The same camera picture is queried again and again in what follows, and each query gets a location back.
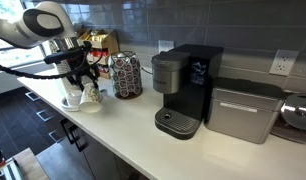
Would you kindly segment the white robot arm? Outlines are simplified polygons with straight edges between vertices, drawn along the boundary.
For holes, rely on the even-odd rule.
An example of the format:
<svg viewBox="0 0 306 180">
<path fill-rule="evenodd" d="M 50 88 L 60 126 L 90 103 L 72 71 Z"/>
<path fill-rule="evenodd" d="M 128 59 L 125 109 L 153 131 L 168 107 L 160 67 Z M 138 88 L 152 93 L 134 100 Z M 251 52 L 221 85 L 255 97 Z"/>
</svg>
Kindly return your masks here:
<svg viewBox="0 0 306 180">
<path fill-rule="evenodd" d="M 96 88 L 99 87 L 97 63 L 87 62 L 92 45 L 88 41 L 84 41 L 82 45 L 78 43 L 78 35 L 69 16 L 57 2 L 40 2 L 34 8 L 25 9 L 21 17 L 12 23 L 0 19 L 0 39 L 22 49 L 31 49 L 45 41 L 54 40 L 59 50 L 46 56 L 44 62 L 57 65 L 66 63 L 69 66 L 69 70 L 63 74 L 48 76 L 12 70 L 2 65 L 0 71 L 31 79 L 66 78 L 70 84 L 81 90 L 85 89 L 82 77 L 87 76 Z"/>
</svg>

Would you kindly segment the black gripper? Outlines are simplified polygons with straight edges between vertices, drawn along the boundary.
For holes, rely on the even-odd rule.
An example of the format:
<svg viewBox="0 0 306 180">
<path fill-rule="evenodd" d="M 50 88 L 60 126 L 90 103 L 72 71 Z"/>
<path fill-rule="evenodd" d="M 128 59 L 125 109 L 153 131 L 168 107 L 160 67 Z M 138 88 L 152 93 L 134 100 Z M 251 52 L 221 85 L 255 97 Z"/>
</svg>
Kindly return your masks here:
<svg viewBox="0 0 306 180">
<path fill-rule="evenodd" d="M 93 73 L 97 66 L 94 63 L 89 64 L 87 61 L 87 55 L 91 47 L 91 43 L 85 41 L 79 47 L 46 56 L 44 62 L 46 64 L 59 64 L 62 60 L 66 60 L 71 68 L 66 78 L 68 78 L 71 85 L 76 85 L 83 91 L 84 85 L 82 84 L 82 77 L 86 76 L 92 80 L 95 89 L 98 89 L 98 74 Z"/>
</svg>

